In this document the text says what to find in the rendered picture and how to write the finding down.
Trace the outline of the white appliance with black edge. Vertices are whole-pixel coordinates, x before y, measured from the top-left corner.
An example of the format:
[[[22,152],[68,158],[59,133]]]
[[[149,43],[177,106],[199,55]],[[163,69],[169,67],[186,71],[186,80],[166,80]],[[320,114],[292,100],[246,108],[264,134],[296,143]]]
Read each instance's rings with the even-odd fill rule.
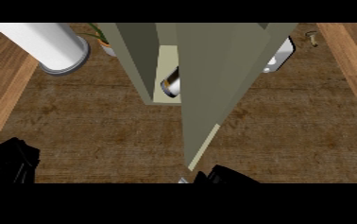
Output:
[[[265,68],[262,70],[262,72],[265,74],[276,72],[279,70],[279,68],[281,67],[287,58],[293,54],[293,51],[295,51],[293,40],[292,40],[292,38],[287,38],[286,41],[283,41],[283,43],[274,53],[274,56],[271,57],[267,65],[265,65]]]

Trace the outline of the green plant in white pot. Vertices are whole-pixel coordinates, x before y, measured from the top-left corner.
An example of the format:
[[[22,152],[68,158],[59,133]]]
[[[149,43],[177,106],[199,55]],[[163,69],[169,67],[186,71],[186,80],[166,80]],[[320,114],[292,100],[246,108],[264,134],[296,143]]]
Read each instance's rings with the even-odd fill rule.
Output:
[[[109,44],[109,42],[107,42],[107,39],[106,39],[106,37],[104,37],[104,34],[103,34],[103,32],[101,32],[99,26],[96,26],[93,23],[87,23],[87,24],[88,24],[88,26],[93,28],[94,33],[93,33],[93,34],[90,34],[90,33],[79,33],[79,34],[81,34],[81,35],[91,36],[91,37],[97,40],[97,42],[99,42],[99,44],[100,44],[100,46],[101,46],[101,49],[103,49],[103,51],[106,52],[106,54],[107,54],[109,56],[112,56],[112,57],[116,57],[116,55],[115,55],[115,51],[113,51],[113,49],[112,49],[112,47],[110,47],[110,44]]]

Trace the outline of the olive grey cabinet door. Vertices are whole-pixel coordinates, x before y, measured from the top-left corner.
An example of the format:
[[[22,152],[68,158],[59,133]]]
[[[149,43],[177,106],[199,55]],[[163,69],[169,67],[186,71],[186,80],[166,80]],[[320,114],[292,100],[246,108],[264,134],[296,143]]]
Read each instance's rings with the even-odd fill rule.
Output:
[[[255,23],[177,26],[184,163],[194,168],[218,130],[217,120],[268,44]]]

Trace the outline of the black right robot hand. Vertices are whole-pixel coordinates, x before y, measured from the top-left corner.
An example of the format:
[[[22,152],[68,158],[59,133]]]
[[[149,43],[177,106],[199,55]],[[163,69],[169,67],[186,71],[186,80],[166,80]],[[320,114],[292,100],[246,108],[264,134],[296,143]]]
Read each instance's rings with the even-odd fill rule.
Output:
[[[256,184],[258,182],[250,179],[245,174],[225,166],[215,165],[209,174],[202,171],[197,172],[194,183],[233,183],[233,184]]]

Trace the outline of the silver can with dark rim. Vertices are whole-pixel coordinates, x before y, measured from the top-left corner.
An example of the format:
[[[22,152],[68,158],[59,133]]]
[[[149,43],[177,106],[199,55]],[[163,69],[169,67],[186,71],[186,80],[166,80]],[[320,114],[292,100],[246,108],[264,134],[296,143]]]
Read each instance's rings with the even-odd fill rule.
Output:
[[[180,74],[178,68],[174,68],[172,72],[163,78],[160,82],[162,91],[166,96],[175,97],[180,94]]]

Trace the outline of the white cylinder with grey rim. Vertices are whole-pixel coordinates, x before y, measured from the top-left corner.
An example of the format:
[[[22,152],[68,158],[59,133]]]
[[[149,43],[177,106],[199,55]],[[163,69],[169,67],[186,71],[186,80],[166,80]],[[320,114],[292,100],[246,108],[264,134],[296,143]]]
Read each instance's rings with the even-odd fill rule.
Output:
[[[66,23],[0,23],[0,32],[37,59],[48,75],[68,75],[85,64],[90,44]]]

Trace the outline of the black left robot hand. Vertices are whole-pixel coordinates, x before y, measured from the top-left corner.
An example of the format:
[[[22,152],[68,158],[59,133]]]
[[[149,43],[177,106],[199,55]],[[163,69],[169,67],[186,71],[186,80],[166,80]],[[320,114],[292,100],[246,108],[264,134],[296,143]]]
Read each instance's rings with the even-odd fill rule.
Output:
[[[0,144],[0,184],[34,183],[40,150],[16,137]]]

